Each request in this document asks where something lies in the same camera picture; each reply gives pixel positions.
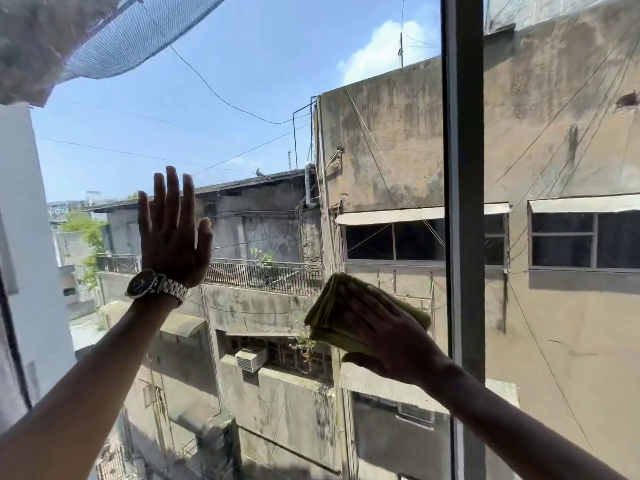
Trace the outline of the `person's right hand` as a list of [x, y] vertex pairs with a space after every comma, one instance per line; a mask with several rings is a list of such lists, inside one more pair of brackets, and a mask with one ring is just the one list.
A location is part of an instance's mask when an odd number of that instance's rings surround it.
[[350, 285], [340, 292], [350, 307], [349, 322], [366, 345], [377, 350], [388, 374], [377, 374], [420, 387], [432, 397], [441, 385], [439, 373], [450, 360], [411, 316], [372, 288]]

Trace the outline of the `person's left hand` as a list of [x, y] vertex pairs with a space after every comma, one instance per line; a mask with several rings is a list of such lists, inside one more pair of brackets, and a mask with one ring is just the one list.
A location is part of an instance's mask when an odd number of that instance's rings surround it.
[[181, 207], [178, 226], [165, 225], [165, 174], [154, 174], [154, 211], [151, 242], [141, 242], [142, 269], [165, 274], [192, 289], [204, 280], [208, 267], [198, 267], [195, 186], [189, 174], [180, 179]]

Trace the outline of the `green cleaning cloth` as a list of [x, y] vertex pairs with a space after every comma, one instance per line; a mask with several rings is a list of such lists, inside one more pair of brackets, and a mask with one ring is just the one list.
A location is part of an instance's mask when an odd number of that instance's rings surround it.
[[431, 316], [427, 310], [412, 306], [402, 298], [347, 273], [334, 273], [329, 277], [315, 303], [308, 311], [304, 325], [310, 331], [311, 340], [325, 342], [347, 354], [379, 358], [377, 350], [369, 347], [349, 322], [350, 307], [346, 304], [341, 288], [350, 285], [359, 290], [372, 288], [404, 311], [426, 333], [431, 328]]

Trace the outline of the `person's right forearm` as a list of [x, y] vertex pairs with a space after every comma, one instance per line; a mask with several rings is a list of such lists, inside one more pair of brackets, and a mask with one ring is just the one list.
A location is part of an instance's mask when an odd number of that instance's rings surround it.
[[522, 480], [628, 480], [447, 358], [430, 365], [419, 385]]

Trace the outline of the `green tree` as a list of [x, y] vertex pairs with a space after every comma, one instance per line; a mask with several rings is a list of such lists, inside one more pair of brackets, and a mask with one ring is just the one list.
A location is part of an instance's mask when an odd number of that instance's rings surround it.
[[104, 241], [105, 222], [92, 218], [89, 212], [73, 210], [59, 229], [67, 239], [77, 283], [84, 290], [95, 290], [99, 258], [108, 252]]

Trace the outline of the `metal balcony railing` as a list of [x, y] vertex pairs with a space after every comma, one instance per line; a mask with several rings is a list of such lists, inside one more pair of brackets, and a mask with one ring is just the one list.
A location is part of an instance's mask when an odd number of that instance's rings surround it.
[[204, 283], [309, 296], [324, 287], [322, 268], [305, 263], [212, 258]]

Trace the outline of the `silver metal wristwatch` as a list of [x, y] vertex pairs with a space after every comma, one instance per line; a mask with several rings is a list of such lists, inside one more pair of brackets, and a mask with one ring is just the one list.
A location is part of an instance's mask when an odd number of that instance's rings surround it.
[[174, 308], [180, 307], [187, 298], [189, 288], [165, 274], [152, 269], [144, 269], [136, 274], [126, 287], [125, 295], [133, 300], [146, 296], [162, 295], [171, 297]]

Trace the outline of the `white air conditioner unit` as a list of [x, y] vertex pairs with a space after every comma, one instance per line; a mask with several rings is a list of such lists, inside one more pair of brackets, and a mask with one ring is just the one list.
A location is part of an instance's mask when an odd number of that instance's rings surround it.
[[265, 347], [245, 347], [234, 355], [238, 368], [249, 373], [258, 373], [258, 371], [268, 361], [268, 350]]

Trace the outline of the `grey drain pipe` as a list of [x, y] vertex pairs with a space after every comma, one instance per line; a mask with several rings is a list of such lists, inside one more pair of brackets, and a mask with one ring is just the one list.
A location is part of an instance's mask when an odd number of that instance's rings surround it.
[[312, 197], [312, 181], [311, 181], [311, 170], [314, 169], [314, 165], [311, 162], [305, 164], [303, 170], [303, 177], [305, 183], [305, 206], [308, 209], [313, 209], [319, 206], [318, 202], [314, 201]]

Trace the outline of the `wide building window with awning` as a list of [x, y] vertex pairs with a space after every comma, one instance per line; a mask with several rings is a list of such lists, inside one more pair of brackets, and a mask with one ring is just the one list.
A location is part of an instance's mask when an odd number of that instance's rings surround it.
[[[508, 261], [508, 203], [484, 205], [484, 263], [505, 267]], [[445, 209], [346, 212], [335, 218], [344, 239], [348, 261], [393, 261], [443, 264]]]

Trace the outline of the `blue mesh netting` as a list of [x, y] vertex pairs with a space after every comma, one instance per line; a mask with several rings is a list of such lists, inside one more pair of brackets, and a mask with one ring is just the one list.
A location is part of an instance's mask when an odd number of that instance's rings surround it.
[[57, 82], [105, 79], [137, 68], [226, 0], [121, 0], [67, 58]]

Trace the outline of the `concrete overhang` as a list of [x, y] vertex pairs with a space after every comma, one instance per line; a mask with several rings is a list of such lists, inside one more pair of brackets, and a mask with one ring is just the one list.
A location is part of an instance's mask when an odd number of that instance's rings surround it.
[[0, 0], [0, 105], [43, 107], [73, 55], [123, 0]]

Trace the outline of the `grey window mullion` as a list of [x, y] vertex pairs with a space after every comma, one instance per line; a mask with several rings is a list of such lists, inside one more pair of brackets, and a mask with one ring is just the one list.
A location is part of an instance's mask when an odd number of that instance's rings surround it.
[[440, 7], [448, 350], [484, 387], [484, 1]]

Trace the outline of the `small building window with awning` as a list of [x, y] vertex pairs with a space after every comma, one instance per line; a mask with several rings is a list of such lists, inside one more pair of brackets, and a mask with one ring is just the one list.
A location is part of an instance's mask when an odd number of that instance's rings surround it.
[[640, 274], [640, 193], [527, 202], [531, 269]]

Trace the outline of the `white window frame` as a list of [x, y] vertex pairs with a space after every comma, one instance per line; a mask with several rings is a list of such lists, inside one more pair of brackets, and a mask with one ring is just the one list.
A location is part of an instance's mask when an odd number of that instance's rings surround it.
[[27, 103], [0, 104], [0, 272], [30, 408], [76, 357]]

